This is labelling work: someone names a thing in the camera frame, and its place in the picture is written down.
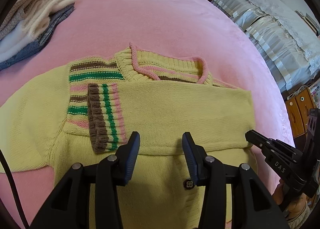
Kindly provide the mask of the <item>person right hand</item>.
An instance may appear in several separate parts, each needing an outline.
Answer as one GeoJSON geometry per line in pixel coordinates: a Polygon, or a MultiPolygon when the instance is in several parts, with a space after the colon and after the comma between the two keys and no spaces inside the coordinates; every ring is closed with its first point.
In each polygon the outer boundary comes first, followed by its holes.
{"type": "MultiPolygon", "coordinates": [[[[272,194],[273,200],[278,205],[283,202],[283,198],[284,198],[283,186],[284,186],[284,181],[280,179],[274,193],[272,194]]],[[[291,201],[290,204],[288,205],[286,219],[287,220],[294,219],[297,216],[299,216],[306,208],[306,205],[307,205],[306,195],[303,193],[301,196],[291,201]]]]}

